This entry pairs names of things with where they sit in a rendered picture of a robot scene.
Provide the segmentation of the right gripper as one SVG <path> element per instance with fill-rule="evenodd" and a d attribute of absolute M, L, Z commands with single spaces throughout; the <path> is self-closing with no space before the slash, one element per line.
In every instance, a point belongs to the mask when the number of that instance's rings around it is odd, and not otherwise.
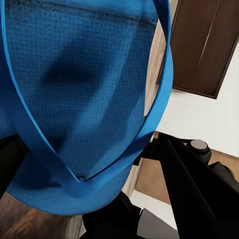
<path fill-rule="evenodd" d="M 154 138 L 152 142 L 149 142 L 141 154 L 134 160 L 133 165 L 139 166 L 141 158 L 160 161 L 157 151 L 157 142 L 157 138 Z"/>

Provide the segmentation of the sandal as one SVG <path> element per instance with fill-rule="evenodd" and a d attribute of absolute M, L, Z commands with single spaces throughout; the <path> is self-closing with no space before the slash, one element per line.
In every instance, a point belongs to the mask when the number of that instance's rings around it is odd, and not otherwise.
<path fill-rule="evenodd" d="M 144 116 L 158 20 L 166 50 Z M 29 147 L 6 191 L 75 216 L 116 198 L 173 84 L 169 0 L 0 0 L 0 140 Z"/>

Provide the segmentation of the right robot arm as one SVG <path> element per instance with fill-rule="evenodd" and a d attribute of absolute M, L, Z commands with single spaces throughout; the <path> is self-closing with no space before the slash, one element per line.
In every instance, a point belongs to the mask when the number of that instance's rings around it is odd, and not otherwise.
<path fill-rule="evenodd" d="M 212 156 L 212 152 L 208 147 L 208 144 L 200 139 L 179 139 L 183 144 L 189 144 L 188 148 L 199 156 L 206 164 L 209 164 Z M 139 166 L 141 158 L 147 158 L 160 161 L 157 151 L 158 139 L 152 136 L 151 140 L 141 152 L 141 154 L 134 160 L 133 165 Z M 224 180 L 226 180 L 233 188 L 239 192 L 239 182 L 235 179 L 234 173 L 221 162 L 216 162 L 209 165 L 215 172 L 217 172 Z"/>

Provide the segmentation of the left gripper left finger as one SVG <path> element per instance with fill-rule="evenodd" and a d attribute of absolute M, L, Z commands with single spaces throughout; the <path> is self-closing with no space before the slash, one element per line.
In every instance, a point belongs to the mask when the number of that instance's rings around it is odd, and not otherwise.
<path fill-rule="evenodd" d="M 0 140 L 0 200 L 28 152 L 19 134 Z"/>

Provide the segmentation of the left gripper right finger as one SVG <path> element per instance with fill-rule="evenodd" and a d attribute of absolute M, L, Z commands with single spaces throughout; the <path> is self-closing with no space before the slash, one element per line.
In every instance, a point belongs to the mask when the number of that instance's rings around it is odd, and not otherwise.
<path fill-rule="evenodd" d="M 239 239 L 239 192 L 178 138 L 157 151 L 180 239 Z"/>

